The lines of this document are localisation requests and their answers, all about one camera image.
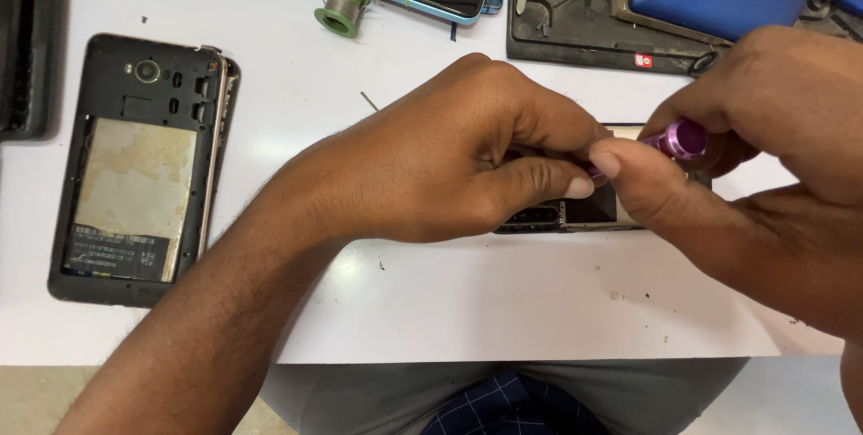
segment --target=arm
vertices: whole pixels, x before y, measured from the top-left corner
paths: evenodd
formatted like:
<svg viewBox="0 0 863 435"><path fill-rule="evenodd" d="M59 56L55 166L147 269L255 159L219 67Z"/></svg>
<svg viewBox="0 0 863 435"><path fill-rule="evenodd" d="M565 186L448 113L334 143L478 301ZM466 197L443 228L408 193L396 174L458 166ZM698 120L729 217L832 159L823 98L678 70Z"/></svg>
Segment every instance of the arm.
<svg viewBox="0 0 863 435"><path fill-rule="evenodd" d="M569 160L504 163L511 143L582 160L609 132L515 68L470 55L276 173L120 344L58 435L231 433L299 300L347 242L492 231L594 183Z"/></svg>
<svg viewBox="0 0 863 435"><path fill-rule="evenodd" d="M799 184L728 203L637 142L602 141L590 159L632 217L704 273L844 338L842 385L863 426L861 104L863 46L764 28L660 105L644 134L686 116L726 139L698 168L718 177L764 152Z"/></svg>

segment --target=screwdriver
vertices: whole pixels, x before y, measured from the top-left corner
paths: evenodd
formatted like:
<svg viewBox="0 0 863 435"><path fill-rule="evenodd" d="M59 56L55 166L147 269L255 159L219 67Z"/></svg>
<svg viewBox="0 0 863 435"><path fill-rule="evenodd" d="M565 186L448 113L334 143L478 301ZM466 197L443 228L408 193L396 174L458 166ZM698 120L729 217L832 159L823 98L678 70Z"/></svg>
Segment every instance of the screwdriver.
<svg viewBox="0 0 863 435"><path fill-rule="evenodd" d="M688 118L680 118L669 125L663 133L640 141L676 160L695 160L707 152L707 131ZM588 163L584 171L590 178L602 176L596 165Z"/></svg>

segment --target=lap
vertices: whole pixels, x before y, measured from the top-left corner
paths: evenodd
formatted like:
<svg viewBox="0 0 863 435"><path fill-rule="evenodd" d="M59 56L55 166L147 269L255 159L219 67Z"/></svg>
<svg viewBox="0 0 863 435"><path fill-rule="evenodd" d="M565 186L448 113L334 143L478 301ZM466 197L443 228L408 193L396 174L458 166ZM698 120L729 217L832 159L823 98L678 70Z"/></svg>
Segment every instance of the lap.
<svg viewBox="0 0 863 435"><path fill-rule="evenodd" d="M746 361L277 364L261 398L300 435L413 435L468 386L512 367L569 392L613 431L666 435L697 418Z"/></svg>

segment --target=phone battery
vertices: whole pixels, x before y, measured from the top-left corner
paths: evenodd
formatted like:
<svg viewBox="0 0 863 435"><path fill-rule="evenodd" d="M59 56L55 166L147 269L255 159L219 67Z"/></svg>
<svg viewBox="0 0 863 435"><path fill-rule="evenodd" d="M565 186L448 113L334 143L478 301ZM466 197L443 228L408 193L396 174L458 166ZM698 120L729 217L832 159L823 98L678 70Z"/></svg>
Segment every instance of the phone battery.
<svg viewBox="0 0 863 435"><path fill-rule="evenodd" d="M75 275L173 281L197 134L97 118L64 264Z"/></svg>

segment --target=fingernail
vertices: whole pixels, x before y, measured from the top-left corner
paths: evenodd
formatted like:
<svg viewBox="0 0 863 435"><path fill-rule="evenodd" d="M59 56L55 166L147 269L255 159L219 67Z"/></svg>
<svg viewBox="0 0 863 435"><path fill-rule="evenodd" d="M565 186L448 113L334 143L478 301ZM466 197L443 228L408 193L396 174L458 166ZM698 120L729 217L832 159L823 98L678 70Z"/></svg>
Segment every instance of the fingernail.
<svg viewBox="0 0 863 435"><path fill-rule="evenodd" d="M566 190L565 198L568 199L584 199L593 194L594 184L588 178L576 177L569 183L569 188Z"/></svg>
<svg viewBox="0 0 863 435"><path fill-rule="evenodd" d="M614 154L608 152L590 154L590 162L596 165L596 168L601 170L607 178L615 178L620 173L620 161Z"/></svg>

